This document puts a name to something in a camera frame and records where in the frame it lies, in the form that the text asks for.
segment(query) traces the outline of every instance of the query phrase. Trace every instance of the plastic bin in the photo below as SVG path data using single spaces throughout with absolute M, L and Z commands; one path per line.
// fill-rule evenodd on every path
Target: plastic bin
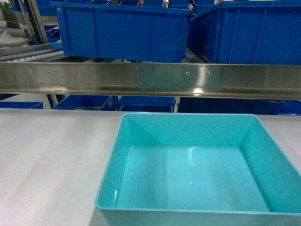
M 189 5 L 183 5 L 183 6 L 182 5 L 179 5 L 179 6 L 170 5 L 169 8 L 179 8 L 179 9 L 188 9 L 188 10 L 190 10 Z
M 72 2 L 50 5 L 57 7 L 65 55 L 166 63 L 180 63 L 185 57 L 191 10 Z
M 169 0 L 170 6 L 188 6 L 189 0 Z
M 210 7 L 214 6 L 214 0 L 195 0 L 193 1 L 193 10 L 195 14 L 201 14 Z
M 56 16 L 56 9 L 49 5 L 49 0 L 37 0 L 37 5 L 41 16 Z
M 227 98 L 181 97 L 181 113 L 251 113 L 278 114 L 285 103 L 279 100 L 246 100 Z
M 224 1 L 192 20 L 189 48 L 210 63 L 301 64 L 301 1 Z
M 95 204 L 109 226 L 297 226 L 300 187 L 254 115 L 127 113 Z
M 6 99 L 6 98 L 10 98 L 10 97 L 13 97 L 13 96 L 15 96 L 15 95 L 17 95 L 17 94 L 1 93 L 1 94 L 0 94 L 0 100 L 4 100 L 4 99 Z
M 122 96 L 118 100 L 121 105 L 171 105 L 174 107 L 176 99 L 174 97 L 143 97 L 143 96 Z
M 54 109 L 115 111 L 117 96 L 70 95 Z
M 144 0 L 144 6 L 148 7 L 162 7 L 163 6 L 163 0 Z
M 300 115 L 301 101 L 300 100 L 285 100 L 285 105 L 280 108 L 279 114 Z
M 43 109 L 43 102 L 0 102 L 0 108 Z
M 171 105 L 122 105 L 121 112 L 174 112 Z

